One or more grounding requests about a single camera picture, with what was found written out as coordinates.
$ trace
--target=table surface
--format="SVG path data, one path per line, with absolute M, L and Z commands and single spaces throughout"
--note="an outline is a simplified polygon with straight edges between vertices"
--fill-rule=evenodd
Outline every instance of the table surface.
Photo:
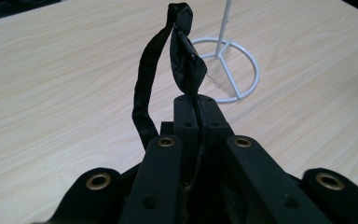
M 65 1 L 0 20 L 0 223 L 46 221 L 86 171 L 124 172 L 142 160 L 133 87 L 168 3 Z M 225 1 L 188 3 L 189 37 L 218 36 Z M 255 56 L 261 74 L 251 96 L 220 105 L 233 131 L 289 174 L 324 167 L 358 185 L 358 10 L 338 0 L 234 1 L 226 38 Z M 225 56 L 245 90 L 253 67 L 235 49 Z M 206 63 L 200 93 L 232 96 L 220 63 Z M 150 106 L 158 127 L 180 94 L 165 48 Z

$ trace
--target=black machine part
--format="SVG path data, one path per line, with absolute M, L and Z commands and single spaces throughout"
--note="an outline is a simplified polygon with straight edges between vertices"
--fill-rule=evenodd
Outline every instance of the black machine part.
M 200 102 L 210 136 L 201 161 L 191 97 L 179 96 L 174 122 L 162 123 L 139 165 L 86 172 L 45 223 L 358 223 L 349 179 L 322 168 L 290 176 L 254 139 L 233 134 L 212 98 Z

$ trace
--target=screw hole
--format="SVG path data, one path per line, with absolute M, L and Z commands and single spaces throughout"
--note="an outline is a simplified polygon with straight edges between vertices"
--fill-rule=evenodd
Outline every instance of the screw hole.
M 111 181 L 111 177 L 107 173 L 100 173 L 93 175 L 86 182 L 86 187 L 92 190 L 99 190 L 106 188 Z
M 342 181 L 336 178 L 333 175 L 327 173 L 319 173 L 316 175 L 316 180 L 319 184 L 324 186 L 325 188 L 332 189 L 332 190 L 342 190 L 345 188 Z
M 281 203 L 289 209 L 297 209 L 299 207 L 299 203 L 287 194 L 283 195 Z
M 173 144 L 175 144 L 175 140 L 173 140 L 173 138 L 166 137 L 158 140 L 158 145 L 161 147 L 171 147 Z
M 252 142 L 246 138 L 237 138 L 235 139 L 235 145 L 239 147 L 249 147 L 252 145 Z
M 156 196 L 147 196 L 142 200 L 142 205 L 147 210 L 152 210 L 157 208 L 159 199 Z

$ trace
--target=brass grommet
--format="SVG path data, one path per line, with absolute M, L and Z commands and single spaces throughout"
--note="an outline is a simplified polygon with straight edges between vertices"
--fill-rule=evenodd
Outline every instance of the brass grommet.
M 88 189 L 98 190 L 104 189 L 110 184 L 111 177 L 107 173 L 100 173 L 93 175 L 87 180 L 86 186 Z
M 342 190 L 345 188 L 345 185 L 342 183 L 341 180 L 328 173 L 317 174 L 316 180 L 318 181 L 319 184 L 321 184 L 322 186 L 328 189 Z
M 175 144 L 175 140 L 173 138 L 170 137 L 164 137 L 164 138 L 160 138 L 157 141 L 158 145 L 161 147 L 171 147 Z
M 237 145 L 238 147 L 249 147 L 252 145 L 252 142 L 247 139 L 247 138 L 243 138 L 243 137 L 238 137 L 234 140 L 235 145 Z

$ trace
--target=black fabric strap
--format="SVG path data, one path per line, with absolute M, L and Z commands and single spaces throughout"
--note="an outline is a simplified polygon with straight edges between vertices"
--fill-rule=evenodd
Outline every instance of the black fabric strap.
M 170 56 L 173 78 L 179 89 L 193 97 L 206 74 L 206 65 L 195 51 L 187 36 L 191 30 L 193 12 L 186 3 L 169 4 L 165 27 L 147 44 L 139 62 L 138 80 L 133 97 L 132 119 L 144 148 L 158 131 L 148 113 L 150 95 L 158 59 L 172 29 Z

